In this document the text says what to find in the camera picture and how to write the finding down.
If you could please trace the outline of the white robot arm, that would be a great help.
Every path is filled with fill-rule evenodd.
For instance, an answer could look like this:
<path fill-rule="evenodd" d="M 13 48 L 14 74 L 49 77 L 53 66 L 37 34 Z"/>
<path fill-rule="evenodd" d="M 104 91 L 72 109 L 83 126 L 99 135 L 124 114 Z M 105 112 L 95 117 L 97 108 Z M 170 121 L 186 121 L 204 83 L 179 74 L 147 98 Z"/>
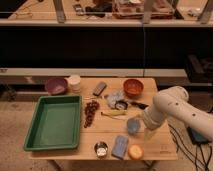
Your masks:
<path fill-rule="evenodd" d="M 213 116 L 188 103 L 189 94 L 181 86 L 173 86 L 156 93 L 152 104 L 142 113 L 149 130 L 159 128 L 167 116 L 183 121 L 206 139 L 213 141 Z"/>

